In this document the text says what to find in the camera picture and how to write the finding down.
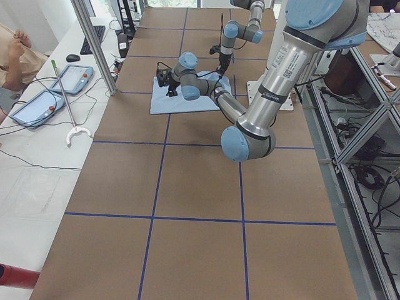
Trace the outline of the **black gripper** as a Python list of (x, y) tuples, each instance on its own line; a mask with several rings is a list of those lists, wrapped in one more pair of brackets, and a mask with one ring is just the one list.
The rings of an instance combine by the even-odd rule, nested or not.
[(178, 92), (176, 91), (176, 89), (178, 88), (180, 83), (173, 79), (172, 71), (171, 71), (170, 67), (167, 67), (164, 69), (157, 68), (156, 79), (157, 79), (158, 86), (160, 88), (168, 87), (168, 91), (166, 94), (168, 97), (178, 95)]
[(219, 66), (217, 67), (218, 76), (222, 76), (228, 70), (232, 58), (232, 48), (214, 45), (209, 50), (209, 54), (219, 54)]

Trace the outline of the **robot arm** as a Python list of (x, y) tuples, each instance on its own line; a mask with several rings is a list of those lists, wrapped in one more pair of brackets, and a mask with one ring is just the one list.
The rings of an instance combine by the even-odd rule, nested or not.
[(366, 37), (368, 1), (288, 1), (281, 10), (286, 22), (283, 40), (249, 107), (219, 81), (198, 76), (198, 60), (191, 52), (183, 53), (175, 66), (156, 71), (168, 96), (187, 101), (207, 96), (220, 108), (231, 122), (221, 136), (222, 150), (236, 162), (263, 158), (274, 150), (271, 122), (314, 54), (352, 48)]
[(223, 76), (228, 70), (233, 52), (235, 50), (236, 39), (245, 41), (242, 47), (247, 43), (260, 43), (263, 32), (261, 31), (261, 20), (265, 10), (264, 1), (255, 0), (238, 0), (230, 1), (230, 4), (239, 8), (246, 9), (250, 12), (250, 17), (247, 25), (240, 24), (236, 20), (230, 20), (221, 28), (220, 42), (213, 46), (209, 53), (219, 54), (219, 66), (216, 72)]

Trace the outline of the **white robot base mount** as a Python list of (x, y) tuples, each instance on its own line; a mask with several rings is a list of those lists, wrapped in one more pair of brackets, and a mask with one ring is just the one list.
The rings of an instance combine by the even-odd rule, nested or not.
[(254, 103), (257, 108), (260, 108), (261, 100), (263, 100), (268, 101), (270, 106), (275, 105), (276, 111), (281, 109), (281, 106), (284, 106), (284, 110), (293, 110), (293, 104), (290, 98), (291, 87), (289, 87), (283, 95), (271, 92), (272, 88), (267, 87), (269, 79), (276, 81), (275, 77), (277, 74), (276, 70), (273, 68), (273, 62), (275, 61), (275, 58), (284, 42), (283, 29), (286, 25), (285, 8), (287, 3), (288, 1), (282, 1), (279, 9), (279, 15), (276, 19), (276, 27), (264, 73), (257, 81), (247, 82), (247, 96), (251, 107), (253, 107), (252, 103)]

